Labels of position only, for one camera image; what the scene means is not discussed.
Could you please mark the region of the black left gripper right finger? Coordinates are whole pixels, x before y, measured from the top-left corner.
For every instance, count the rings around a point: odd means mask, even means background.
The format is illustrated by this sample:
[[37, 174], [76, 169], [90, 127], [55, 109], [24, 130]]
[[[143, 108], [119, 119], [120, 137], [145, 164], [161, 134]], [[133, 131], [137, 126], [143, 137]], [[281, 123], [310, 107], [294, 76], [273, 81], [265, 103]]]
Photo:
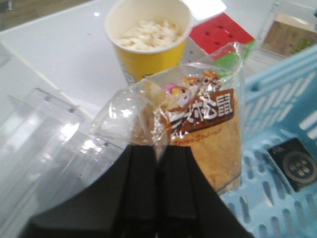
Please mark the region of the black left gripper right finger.
[[197, 218], [185, 147], [167, 146], [158, 167], [159, 213], [166, 223]]

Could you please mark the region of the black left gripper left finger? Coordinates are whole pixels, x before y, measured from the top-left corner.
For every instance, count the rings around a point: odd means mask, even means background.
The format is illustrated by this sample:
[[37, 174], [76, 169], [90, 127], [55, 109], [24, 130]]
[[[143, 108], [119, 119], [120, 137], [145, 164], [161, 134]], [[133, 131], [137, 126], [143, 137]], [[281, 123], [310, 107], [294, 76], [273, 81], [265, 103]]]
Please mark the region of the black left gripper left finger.
[[156, 157], [151, 146], [132, 146], [124, 218], [151, 223], [156, 217]]

